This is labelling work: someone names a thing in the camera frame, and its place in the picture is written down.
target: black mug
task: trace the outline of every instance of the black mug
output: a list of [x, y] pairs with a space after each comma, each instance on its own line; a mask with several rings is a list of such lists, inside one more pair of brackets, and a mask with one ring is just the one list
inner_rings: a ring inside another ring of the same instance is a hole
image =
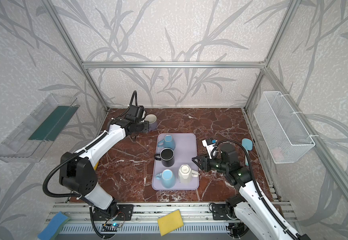
[[174, 151], [171, 148], [162, 149], [161, 153], [154, 155], [155, 160], [162, 161], [165, 167], [171, 167], [174, 164]]

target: wallpaper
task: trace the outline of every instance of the wallpaper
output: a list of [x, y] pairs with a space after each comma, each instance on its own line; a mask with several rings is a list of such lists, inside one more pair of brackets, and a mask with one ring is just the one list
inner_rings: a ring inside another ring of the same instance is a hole
[[263, 61], [289, 0], [52, 0], [84, 61]]
[[145, 107], [243, 107], [259, 69], [92, 69], [108, 105], [127, 106], [133, 89]]
[[270, 66], [348, 174], [348, 1], [294, 19]]
[[[348, 1], [301, 4], [270, 67], [348, 174]], [[312, 239], [348, 239], [348, 203], [315, 150], [293, 164], [272, 161], [253, 111], [273, 90], [264, 78], [248, 113], [279, 194]]]
[[[91, 141], [105, 116], [41, 2], [0, 0], [0, 142], [50, 93], [76, 96], [76, 114], [39, 163], [0, 160], [0, 239], [36, 239], [56, 202], [41, 184], [66, 151]], [[67, 190], [52, 178], [50, 190]]]

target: spatula head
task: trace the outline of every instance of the spatula head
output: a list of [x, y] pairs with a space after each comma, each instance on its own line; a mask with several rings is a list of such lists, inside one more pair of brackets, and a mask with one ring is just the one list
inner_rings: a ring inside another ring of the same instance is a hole
[[248, 138], [242, 139], [242, 146], [249, 151], [253, 150], [253, 142]]

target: black mug handle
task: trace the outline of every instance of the black mug handle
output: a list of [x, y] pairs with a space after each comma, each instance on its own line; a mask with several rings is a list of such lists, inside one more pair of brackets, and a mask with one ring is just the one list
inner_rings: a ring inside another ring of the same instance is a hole
[[154, 159], [157, 160], [157, 161], [160, 161], [161, 160], [161, 154], [160, 153], [154, 154]]

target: red marble tabletop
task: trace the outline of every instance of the red marble tabletop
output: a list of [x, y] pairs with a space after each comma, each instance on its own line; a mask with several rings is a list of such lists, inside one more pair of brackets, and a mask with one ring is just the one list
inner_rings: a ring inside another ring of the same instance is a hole
[[[103, 129], [112, 117], [124, 109], [111, 109]], [[206, 154], [202, 140], [231, 139], [241, 142], [251, 139], [240, 108], [165, 108], [147, 109], [159, 121], [158, 129], [149, 133], [128, 136], [119, 141], [99, 161], [96, 173], [102, 188], [119, 202], [224, 202], [238, 193], [222, 174], [216, 171], [199, 171], [199, 187], [196, 190], [154, 190], [151, 186], [154, 153], [160, 133], [194, 133], [197, 137], [198, 155]], [[255, 177], [266, 196], [272, 201], [267, 180], [255, 149], [250, 151]], [[245, 157], [239, 149], [241, 166]]]

